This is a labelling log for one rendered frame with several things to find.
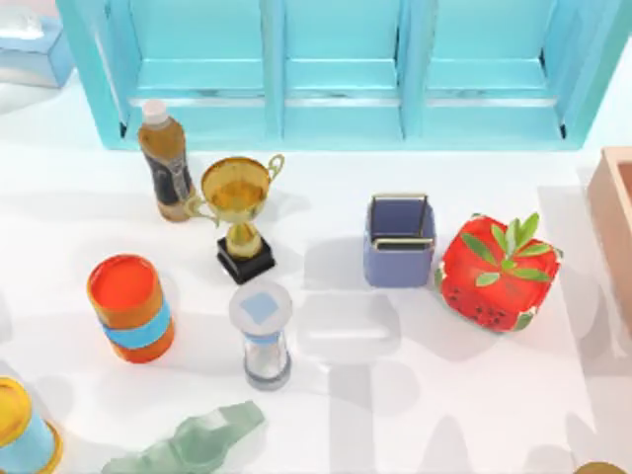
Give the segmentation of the blue square pen holder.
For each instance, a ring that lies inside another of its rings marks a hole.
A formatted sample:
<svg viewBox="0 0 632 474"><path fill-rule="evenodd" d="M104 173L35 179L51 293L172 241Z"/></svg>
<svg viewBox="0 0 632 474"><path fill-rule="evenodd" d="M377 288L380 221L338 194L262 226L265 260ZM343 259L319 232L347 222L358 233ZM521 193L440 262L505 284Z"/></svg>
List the blue square pen holder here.
<svg viewBox="0 0 632 474"><path fill-rule="evenodd" d="M435 214L427 195L374 195L363 236L366 281L382 288L426 285L435 243Z"/></svg>

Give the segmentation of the gold trophy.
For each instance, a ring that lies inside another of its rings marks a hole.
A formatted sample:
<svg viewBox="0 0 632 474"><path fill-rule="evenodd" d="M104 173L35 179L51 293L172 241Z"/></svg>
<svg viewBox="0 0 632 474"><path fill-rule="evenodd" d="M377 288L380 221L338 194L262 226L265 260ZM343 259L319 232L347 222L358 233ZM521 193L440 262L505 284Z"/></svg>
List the gold trophy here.
<svg viewBox="0 0 632 474"><path fill-rule="evenodd" d="M243 284L275 264L269 243L253 224L262 211L272 181L283 168L285 158L273 156L267 165L248 157L227 157L210 166L200 181L201 194L184 204L190 217L205 217L216 225L230 224L217 241L217 259L238 284Z"/></svg>

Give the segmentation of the clear hourglass with blue top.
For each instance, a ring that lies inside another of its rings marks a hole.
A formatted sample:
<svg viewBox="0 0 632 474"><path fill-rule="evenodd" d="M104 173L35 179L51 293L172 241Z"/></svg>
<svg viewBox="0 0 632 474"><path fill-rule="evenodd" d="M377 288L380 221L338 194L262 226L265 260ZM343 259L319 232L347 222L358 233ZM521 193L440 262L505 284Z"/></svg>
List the clear hourglass with blue top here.
<svg viewBox="0 0 632 474"><path fill-rule="evenodd" d="M290 376L284 329L292 313L289 292L269 279L248 281L230 300L230 321L244 337L246 379L258 390L278 390Z"/></svg>

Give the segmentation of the light blue rack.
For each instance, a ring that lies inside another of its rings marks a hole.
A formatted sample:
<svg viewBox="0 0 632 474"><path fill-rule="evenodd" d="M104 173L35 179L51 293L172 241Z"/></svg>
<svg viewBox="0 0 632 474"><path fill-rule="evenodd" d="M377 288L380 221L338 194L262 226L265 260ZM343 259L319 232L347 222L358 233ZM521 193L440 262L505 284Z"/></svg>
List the light blue rack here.
<svg viewBox="0 0 632 474"><path fill-rule="evenodd" d="M193 149L581 147L632 0L57 0L96 128Z"/></svg>

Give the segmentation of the brown tea bottle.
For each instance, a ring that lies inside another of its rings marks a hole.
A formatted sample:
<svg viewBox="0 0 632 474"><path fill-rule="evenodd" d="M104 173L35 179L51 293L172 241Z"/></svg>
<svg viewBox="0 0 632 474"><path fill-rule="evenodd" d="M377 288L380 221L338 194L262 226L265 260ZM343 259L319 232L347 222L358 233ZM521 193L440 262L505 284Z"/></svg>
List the brown tea bottle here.
<svg viewBox="0 0 632 474"><path fill-rule="evenodd" d="M195 194L195 187L187 161L185 132L163 101L151 99L144 103L137 138L151 172L159 212L172 222L188 220L185 204Z"/></svg>

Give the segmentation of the red watermelon plant pot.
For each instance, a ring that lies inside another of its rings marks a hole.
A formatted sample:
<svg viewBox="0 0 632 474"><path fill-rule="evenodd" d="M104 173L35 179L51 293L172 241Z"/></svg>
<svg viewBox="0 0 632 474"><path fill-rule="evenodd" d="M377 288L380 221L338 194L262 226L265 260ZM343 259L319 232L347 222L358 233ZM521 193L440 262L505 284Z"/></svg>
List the red watermelon plant pot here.
<svg viewBox="0 0 632 474"><path fill-rule="evenodd" d="M539 311L563 253L535 238L540 216L504 224L474 214L444 252L434 284L444 302L496 333L526 328Z"/></svg>

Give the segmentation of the orange can with blue band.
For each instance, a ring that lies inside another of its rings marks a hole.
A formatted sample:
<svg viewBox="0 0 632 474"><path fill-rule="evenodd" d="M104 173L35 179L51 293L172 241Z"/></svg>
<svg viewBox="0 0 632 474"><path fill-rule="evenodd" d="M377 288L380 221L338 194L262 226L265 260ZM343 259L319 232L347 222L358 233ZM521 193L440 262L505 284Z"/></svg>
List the orange can with blue band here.
<svg viewBox="0 0 632 474"><path fill-rule="evenodd" d="M88 277L87 294L122 359L147 363L171 347L171 308L156 269L145 258L118 254L98 263Z"/></svg>

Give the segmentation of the pale green stapler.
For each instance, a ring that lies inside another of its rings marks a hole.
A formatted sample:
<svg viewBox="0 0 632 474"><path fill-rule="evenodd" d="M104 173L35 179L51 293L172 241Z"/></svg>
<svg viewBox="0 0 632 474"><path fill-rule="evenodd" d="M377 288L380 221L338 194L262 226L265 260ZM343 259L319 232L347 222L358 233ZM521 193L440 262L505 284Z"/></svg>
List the pale green stapler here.
<svg viewBox="0 0 632 474"><path fill-rule="evenodd" d="M187 418L170 437L142 451L112 459L101 474L212 474L230 448L264 421L251 400L219 407Z"/></svg>

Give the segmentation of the salmon-coloured shallow box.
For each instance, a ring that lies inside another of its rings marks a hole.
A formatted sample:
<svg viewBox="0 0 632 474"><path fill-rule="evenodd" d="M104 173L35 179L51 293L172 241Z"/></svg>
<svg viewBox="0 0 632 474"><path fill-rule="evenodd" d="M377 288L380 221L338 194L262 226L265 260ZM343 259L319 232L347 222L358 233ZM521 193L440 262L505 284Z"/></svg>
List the salmon-coloured shallow box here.
<svg viewBox="0 0 632 474"><path fill-rule="evenodd" d="M632 146L601 150L588 199L621 318L632 337Z"/></svg>

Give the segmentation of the pale blue tissue box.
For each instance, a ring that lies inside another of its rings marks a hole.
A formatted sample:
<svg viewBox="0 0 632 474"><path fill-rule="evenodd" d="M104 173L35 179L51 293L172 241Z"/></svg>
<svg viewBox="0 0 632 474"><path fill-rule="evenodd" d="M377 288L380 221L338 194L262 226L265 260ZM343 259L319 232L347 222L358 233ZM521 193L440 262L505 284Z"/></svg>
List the pale blue tissue box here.
<svg viewBox="0 0 632 474"><path fill-rule="evenodd" d="M0 11L0 82L61 88L73 67L58 19L28 10Z"/></svg>

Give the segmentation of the yellow can with blue band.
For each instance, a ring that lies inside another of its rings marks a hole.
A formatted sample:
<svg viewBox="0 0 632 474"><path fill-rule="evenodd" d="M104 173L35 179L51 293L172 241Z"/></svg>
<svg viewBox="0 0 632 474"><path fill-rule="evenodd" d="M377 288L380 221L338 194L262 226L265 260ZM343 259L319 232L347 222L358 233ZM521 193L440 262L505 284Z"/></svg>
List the yellow can with blue band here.
<svg viewBox="0 0 632 474"><path fill-rule="evenodd" d="M62 450L58 431L40 416L26 389L0 377L0 474L52 474Z"/></svg>

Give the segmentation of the gold round object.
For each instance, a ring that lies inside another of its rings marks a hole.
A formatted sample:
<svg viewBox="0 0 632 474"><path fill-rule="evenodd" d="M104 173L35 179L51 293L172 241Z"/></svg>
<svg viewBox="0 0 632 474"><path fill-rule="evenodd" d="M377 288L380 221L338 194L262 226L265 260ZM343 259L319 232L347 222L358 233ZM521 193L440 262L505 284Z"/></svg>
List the gold round object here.
<svg viewBox="0 0 632 474"><path fill-rule="evenodd" d="M622 468L605 461L591 461L578 467L573 474L628 474Z"/></svg>

